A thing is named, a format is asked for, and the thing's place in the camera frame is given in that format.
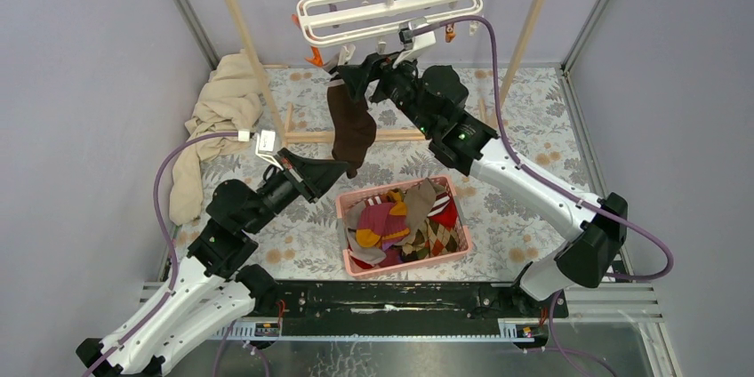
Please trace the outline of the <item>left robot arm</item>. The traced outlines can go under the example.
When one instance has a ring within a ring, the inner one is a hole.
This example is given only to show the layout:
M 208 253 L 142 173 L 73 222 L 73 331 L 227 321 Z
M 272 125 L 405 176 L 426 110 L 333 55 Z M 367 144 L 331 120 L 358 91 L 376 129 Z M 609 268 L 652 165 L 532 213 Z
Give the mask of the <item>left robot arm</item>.
M 252 240 L 288 205 L 311 203 L 345 174 L 349 165 L 279 150 L 274 172 L 257 188 L 226 180 L 213 192 L 210 217 L 169 280 L 124 324 L 102 339 L 86 339 L 76 354 L 89 376 L 166 376 L 188 353 L 232 321 L 268 314 L 277 282 L 248 264 Z

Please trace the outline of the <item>red bear sock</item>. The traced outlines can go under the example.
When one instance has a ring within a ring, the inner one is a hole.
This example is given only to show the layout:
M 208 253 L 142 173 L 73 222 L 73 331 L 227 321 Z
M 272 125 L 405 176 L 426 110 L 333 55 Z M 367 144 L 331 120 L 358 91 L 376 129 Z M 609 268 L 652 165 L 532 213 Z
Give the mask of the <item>red bear sock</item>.
M 430 216 L 430 218 L 448 229 L 454 229 L 459 218 L 455 202 L 448 202 L 440 213 Z

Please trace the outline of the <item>cream patterned sock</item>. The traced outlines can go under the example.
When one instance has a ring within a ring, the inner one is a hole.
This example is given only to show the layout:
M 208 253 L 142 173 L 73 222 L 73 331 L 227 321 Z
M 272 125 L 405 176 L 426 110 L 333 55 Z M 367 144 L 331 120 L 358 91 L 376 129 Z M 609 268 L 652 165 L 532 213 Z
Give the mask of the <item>cream patterned sock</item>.
M 426 219 L 415 235 L 408 237 L 400 247 L 400 257 L 403 262 L 422 261 L 460 250 L 461 239 L 456 229 L 448 229 Z

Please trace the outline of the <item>dark brown sock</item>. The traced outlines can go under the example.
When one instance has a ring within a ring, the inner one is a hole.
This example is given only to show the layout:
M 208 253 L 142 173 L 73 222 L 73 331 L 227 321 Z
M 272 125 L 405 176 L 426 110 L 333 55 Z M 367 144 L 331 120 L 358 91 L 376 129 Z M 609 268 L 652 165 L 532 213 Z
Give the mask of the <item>dark brown sock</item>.
M 328 83 L 326 99 L 334 129 L 332 157 L 347 162 L 346 175 L 354 179 L 365 161 L 367 150 L 375 142 L 376 123 L 368 112 L 365 99 L 353 101 L 339 76 L 333 76 Z

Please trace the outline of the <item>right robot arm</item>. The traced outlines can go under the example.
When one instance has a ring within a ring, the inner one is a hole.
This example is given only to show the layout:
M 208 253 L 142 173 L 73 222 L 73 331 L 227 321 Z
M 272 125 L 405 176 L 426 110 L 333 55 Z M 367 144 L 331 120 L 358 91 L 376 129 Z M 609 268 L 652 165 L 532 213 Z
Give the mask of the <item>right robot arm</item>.
M 616 194 L 601 198 L 582 191 L 521 157 L 500 132 L 472 116 L 469 91 L 450 66 L 420 71 L 412 61 L 371 54 L 359 65 L 335 69 L 352 100 L 390 100 L 429 142 L 445 167 L 512 195 L 547 221 L 564 243 L 519 273 L 509 302 L 530 317 L 553 293 L 572 285 L 597 288 L 622 248 L 626 229 L 620 220 L 627 202 Z

